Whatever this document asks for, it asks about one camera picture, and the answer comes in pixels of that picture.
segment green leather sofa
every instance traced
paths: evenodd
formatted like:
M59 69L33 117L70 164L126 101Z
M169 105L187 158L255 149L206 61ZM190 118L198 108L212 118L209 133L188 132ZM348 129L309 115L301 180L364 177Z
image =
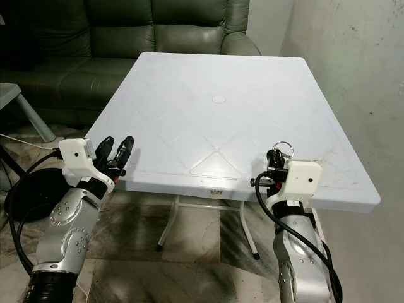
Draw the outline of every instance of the green leather sofa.
M22 3L45 60L29 71L0 68L0 82L19 84L47 122L91 124L142 52L259 55L245 35L249 0Z

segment table leg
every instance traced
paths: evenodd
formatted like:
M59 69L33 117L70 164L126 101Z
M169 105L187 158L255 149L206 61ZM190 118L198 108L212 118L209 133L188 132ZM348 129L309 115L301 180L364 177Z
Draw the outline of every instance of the table leg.
M44 139L45 142L51 142L55 140L56 136L51 131L51 129L46 125L44 120L35 112L32 106L28 103L28 101L24 98L22 94L19 94L16 97L18 104L20 105L21 109L27 116L28 120L32 123L32 125L37 130L38 134Z
M241 201L241 204L240 204L240 221L241 221L242 229L246 235L248 244L250 245L252 255L254 256L255 260L259 260L259 253L258 253L257 247L255 246L253 237L251 237L251 233L250 233L250 230L248 229L246 218L244 216L244 201Z
M179 195L176 195L171 205L169 221L167 222L167 225L164 228L160 240L158 240L157 242L157 251L161 251L163 249L165 239L167 238L167 235L169 234L172 224L174 223L175 218L177 216L178 207L179 207Z

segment white wall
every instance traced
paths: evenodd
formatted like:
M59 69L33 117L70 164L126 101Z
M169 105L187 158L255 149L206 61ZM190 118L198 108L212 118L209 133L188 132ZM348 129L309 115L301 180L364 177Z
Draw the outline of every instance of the white wall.
M250 0L247 36L264 56L278 56L293 0Z
M344 302L402 302L404 0L295 0L282 54L307 60L382 197L320 213Z

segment metal ring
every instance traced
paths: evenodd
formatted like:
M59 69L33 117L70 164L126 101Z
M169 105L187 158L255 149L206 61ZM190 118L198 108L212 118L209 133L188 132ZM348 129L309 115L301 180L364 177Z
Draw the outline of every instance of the metal ring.
M284 154L284 153L282 153L282 154L285 155L285 156L288 156L289 158L293 158L293 156L295 155L295 149L293 148L293 146L292 146L289 142L286 142L286 141L278 141L278 142L276 142L276 143L273 145L272 150L275 151L275 147L278 146L279 144L286 144L286 145L288 145L288 146L289 146L289 151L291 152L291 154L290 154L290 155L286 155L286 154Z

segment tiled floor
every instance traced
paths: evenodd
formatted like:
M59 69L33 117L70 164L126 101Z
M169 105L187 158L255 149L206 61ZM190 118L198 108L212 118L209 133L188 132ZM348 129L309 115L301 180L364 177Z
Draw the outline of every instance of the tiled floor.
M83 133L56 129L57 141ZM40 144L35 133L25 137ZM46 154L19 143L7 142L5 146L24 168ZM234 211L180 208L163 251L157 252L156 244L167 222L172 198L119 190L110 195L100 212L88 259L78 279L76 303L280 301L272 250L273 224L258 205L246 204L245 212L261 255L259 261L253 259ZM181 197L181 201L228 204L192 197ZM45 226L46 221L41 220L28 223L24 229L22 243L34 260ZM8 227L0 233L0 281L2 303L17 302L28 283Z

